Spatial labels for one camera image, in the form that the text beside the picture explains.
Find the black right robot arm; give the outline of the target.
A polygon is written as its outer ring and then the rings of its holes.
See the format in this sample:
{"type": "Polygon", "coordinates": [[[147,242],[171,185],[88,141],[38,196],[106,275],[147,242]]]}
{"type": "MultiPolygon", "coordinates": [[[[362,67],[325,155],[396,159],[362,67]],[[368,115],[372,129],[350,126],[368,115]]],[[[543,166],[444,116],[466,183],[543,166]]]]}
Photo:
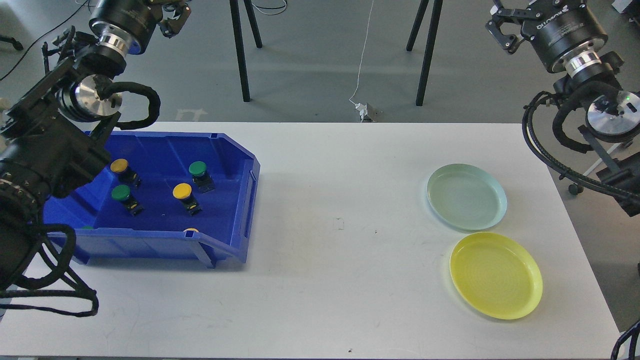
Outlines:
{"type": "Polygon", "coordinates": [[[494,2],[486,29],[503,50],[514,54],[528,41],[547,72],[565,72],[554,93],[539,92],[521,121],[526,145],[561,178],[569,191],[583,189],[614,198],[629,217],[639,214],[639,155],[612,158],[602,142],[626,144],[640,130],[639,93],[622,89],[617,80],[623,65],[614,51],[600,55],[608,40],[585,0],[531,0],[524,9],[494,2]],[[542,146],[534,130],[534,113],[542,104],[557,107],[551,131],[560,145],[578,153],[595,152],[605,164],[597,178],[578,173],[542,146]]]}

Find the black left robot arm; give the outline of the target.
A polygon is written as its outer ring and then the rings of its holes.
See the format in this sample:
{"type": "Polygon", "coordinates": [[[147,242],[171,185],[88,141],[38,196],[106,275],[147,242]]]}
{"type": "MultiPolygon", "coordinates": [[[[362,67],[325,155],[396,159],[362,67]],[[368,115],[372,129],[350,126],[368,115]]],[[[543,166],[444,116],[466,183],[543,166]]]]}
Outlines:
{"type": "Polygon", "coordinates": [[[101,0],[91,32],[69,27],[44,48],[57,64],[7,110],[1,136],[1,298],[73,297],[87,311],[41,306],[78,318],[98,313],[96,290],[70,267],[76,232],[44,222],[49,198],[66,198],[109,164],[106,141],[115,128],[153,125],[162,101],[149,86],[116,81],[127,55],[146,52],[156,28],[176,36],[191,14],[187,0],[101,0]]]}

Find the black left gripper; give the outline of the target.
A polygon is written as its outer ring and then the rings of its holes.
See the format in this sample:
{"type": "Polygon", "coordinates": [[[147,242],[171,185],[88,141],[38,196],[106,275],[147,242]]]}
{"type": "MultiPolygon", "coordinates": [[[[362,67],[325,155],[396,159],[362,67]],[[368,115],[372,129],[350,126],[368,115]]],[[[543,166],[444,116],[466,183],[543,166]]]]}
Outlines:
{"type": "Polygon", "coordinates": [[[187,1],[101,0],[93,10],[89,27],[98,44],[122,56],[146,52],[157,25],[166,38],[176,36],[192,13],[187,1]]]}

